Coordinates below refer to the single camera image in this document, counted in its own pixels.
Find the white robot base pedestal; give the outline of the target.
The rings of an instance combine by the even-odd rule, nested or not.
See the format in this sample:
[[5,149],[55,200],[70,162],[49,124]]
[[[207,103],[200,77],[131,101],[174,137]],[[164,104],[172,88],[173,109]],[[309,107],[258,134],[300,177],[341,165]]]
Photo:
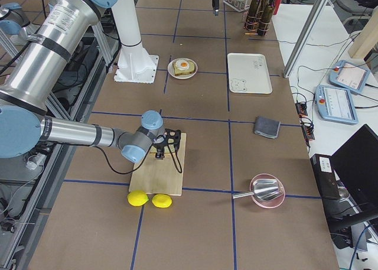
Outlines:
[[121,42],[116,82],[153,83],[159,57],[143,47],[134,0],[118,0],[112,7]]

